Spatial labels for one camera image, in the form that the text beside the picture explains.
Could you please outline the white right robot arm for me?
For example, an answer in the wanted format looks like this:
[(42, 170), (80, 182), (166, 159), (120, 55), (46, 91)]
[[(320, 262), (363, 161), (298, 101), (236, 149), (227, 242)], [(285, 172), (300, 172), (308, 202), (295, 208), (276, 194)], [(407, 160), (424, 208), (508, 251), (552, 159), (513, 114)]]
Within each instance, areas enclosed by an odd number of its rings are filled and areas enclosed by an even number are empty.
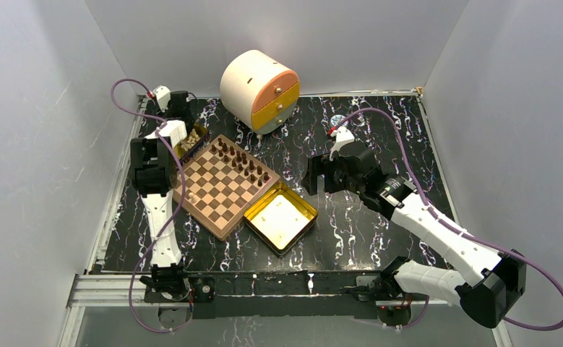
[(392, 261), (371, 288), (391, 299), (406, 293), (424, 294), (462, 308), (473, 321), (495, 328), (525, 290), (526, 264), (518, 253), (507, 254), (455, 233), (455, 222), (421, 199), (417, 187), (402, 176), (385, 173), (373, 150), (361, 142), (342, 145), (332, 153), (312, 156), (301, 181), (308, 194), (349, 191), (370, 210), (426, 242), (452, 265), (444, 270), (406, 257)]

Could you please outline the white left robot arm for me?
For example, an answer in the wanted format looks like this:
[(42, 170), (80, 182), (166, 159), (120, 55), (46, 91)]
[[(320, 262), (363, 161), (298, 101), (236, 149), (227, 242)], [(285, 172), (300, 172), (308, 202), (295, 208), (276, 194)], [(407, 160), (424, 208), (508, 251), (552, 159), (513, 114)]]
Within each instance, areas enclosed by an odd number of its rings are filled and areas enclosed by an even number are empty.
[(194, 120), (185, 90), (172, 92), (158, 86), (153, 96), (166, 125), (130, 142), (129, 178), (145, 206), (151, 238), (151, 276), (140, 281), (163, 298), (183, 301), (191, 291), (184, 277), (182, 254), (176, 242), (173, 192), (179, 186), (178, 147), (193, 128)]

